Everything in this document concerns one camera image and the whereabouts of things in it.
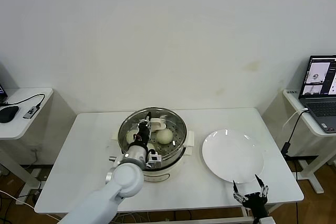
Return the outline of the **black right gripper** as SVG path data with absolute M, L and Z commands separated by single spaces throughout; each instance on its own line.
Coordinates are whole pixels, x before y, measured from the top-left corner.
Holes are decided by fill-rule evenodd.
M 268 211 L 265 208 L 265 204 L 268 201 L 268 185 L 265 185 L 261 178 L 255 174 L 255 177 L 260 186 L 260 192 L 242 195 L 239 193 L 235 181 L 233 181 L 233 197 L 242 202 L 245 208 L 249 208 L 252 211 L 254 218 L 266 218 L 268 217 Z

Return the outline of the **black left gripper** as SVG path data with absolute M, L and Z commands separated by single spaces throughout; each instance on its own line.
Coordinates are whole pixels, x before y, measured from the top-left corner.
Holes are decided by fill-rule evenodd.
M 136 145 L 140 147 L 147 147 L 147 144 L 151 138 L 151 112 L 148 112 L 145 117 L 145 121 L 138 123 L 139 131 L 134 135 L 134 141 L 131 146 Z

